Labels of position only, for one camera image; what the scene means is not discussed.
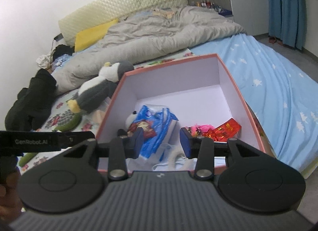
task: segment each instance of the logo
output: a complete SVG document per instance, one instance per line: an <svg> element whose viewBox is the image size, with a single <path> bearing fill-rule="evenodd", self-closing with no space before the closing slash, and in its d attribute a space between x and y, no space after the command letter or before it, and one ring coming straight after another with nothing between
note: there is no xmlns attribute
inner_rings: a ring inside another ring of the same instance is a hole
<svg viewBox="0 0 318 231"><path fill-rule="evenodd" d="M157 174L157 177L159 178L164 177L164 173Z"/></svg>
<svg viewBox="0 0 318 231"><path fill-rule="evenodd" d="M47 139L44 140L29 140L29 139L25 139L25 140L19 140L16 139L14 141L17 145L25 145L25 144L31 144L31 145L41 145L41 144L48 144Z"/></svg>

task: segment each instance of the red snack bag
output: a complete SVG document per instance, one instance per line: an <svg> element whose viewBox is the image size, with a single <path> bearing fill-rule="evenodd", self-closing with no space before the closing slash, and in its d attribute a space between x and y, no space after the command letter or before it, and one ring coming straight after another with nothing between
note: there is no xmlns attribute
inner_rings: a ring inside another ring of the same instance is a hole
<svg viewBox="0 0 318 231"><path fill-rule="evenodd" d="M147 121L145 119L143 119L137 123L132 123L127 131L127 135L128 135L128 137L131 137L138 127L142 127L143 128L143 137L144 137L144 140L146 141L147 139L150 139L150 138L155 137L157 135L156 132L154 131L154 129L151 127L151 125L152 125L152 122Z"/></svg>
<svg viewBox="0 0 318 231"><path fill-rule="evenodd" d="M234 135L241 129L239 125L233 118L228 120L226 123L220 125L216 129L209 129L206 133L202 135L213 139L214 141L227 142L228 138L234 137Z"/></svg>

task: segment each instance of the stuffed penguin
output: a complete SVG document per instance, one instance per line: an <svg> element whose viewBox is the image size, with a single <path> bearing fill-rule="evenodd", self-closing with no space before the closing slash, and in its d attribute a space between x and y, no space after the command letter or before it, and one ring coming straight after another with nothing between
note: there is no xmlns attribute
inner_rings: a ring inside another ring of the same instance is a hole
<svg viewBox="0 0 318 231"><path fill-rule="evenodd" d="M133 123L133 121L136 119L137 117L137 112L136 111L133 111L132 114L130 114L126 121L125 121L125 127L126 129L129 129L130 125Z"/></svg>
<svg viewBox="0 0 318 231"><path fill-rule="evenodd" d="M112 97L124 73L133 69L134 66L128 61L116 62L113 65L106 62L98 76L84 82L74 98L67 102L71 112L79 113L84 110L90 113L97 109L107 97Z"/></svg>

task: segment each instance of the pink box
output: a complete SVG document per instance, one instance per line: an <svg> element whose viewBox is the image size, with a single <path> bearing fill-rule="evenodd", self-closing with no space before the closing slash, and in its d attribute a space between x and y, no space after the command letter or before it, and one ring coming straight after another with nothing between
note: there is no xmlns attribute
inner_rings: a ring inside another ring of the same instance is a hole
<svg viewBox="0 0 318 231"><path fill-rule="evenodd" d="M169 143L180 144L181 127L219 126L234 118L239 139L266 152L239 88L217 54L188 57L125 73L118 84L96 138L109 142L124 128L132 111L144 104L165 105L178 117ZM220 173L225 167L218 167Z"/></svg>

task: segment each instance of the metal screw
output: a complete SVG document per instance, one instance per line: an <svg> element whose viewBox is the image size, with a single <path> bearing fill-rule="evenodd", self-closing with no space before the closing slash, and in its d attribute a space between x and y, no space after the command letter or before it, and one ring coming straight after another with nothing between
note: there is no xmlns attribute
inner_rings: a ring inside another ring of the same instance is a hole
<svg viewBox="0 0 318 231"><path fill-rule="evenodd" d="M111 177L119 178L119 177L123 177L126 174L126 172L124 170L121 170L121 169L115 169L115 170L110 171L109 174Z"/></svg>
<svg viewBox="0 0 318 231"><path fill-rule="evenodd" d="M202 178L207 178L212 175L212 172L208 169L200 169L197 171L197 176Z"/></svg>

